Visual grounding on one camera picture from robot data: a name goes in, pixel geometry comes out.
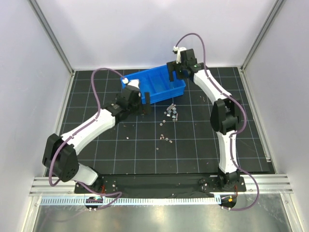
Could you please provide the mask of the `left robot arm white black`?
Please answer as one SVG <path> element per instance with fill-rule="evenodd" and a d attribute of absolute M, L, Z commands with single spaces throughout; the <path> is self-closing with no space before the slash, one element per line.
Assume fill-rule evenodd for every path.
<path fill-rule="evenodd" d="M 80 126 L 63 135 L 50 135 L 42 159 L 43 165 L 49 170 L 49 184 L 57 185 L 57 182 L 52 181 L 53 176 L 62 182 L 73 180 L 87 186 L 99 184 L 100 174 L 79 163 L 77 156 L 100 134 L 127 119 L 129 115 L 146 114 L 150 111 L 150 93 L 141 94 L 139 88 L 128 85 L 113 101 L 100 105 L 98 111 Z"/>

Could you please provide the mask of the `blue plastic compartment bin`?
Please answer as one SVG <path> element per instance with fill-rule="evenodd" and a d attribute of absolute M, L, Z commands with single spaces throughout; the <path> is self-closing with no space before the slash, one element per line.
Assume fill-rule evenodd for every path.
<path fill-rule="evenodd" d="M 157 103 L 183 95 L 186 83 L 176 78 L 175 72 L 172 73 L 173 79 L 169 79 L 167 65 L 126 74 L 120 78 L 122 89 L 131 80 L 139 80 L 140 103 L 146 104 L 145 93 L 149 93 L 149 103 Z"/>

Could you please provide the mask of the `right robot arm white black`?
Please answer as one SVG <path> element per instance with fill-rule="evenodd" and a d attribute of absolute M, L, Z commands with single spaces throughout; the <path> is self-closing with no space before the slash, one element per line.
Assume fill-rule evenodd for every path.
<path fill-rule="evenodd" d="M 219 142 L 219 168 L 217 188 L 231 190 L 240 181 L 239 165 L 236 158 L 236 135 L 240 130 L 240 103 L 232 99 L 212 76 L 204 63 L 198 63 L 193 49 L 174 47 L 176 60 L 167 63 L 169 80 L 189 79 L 206 94 L 212 103 L 210 123 Z"/>

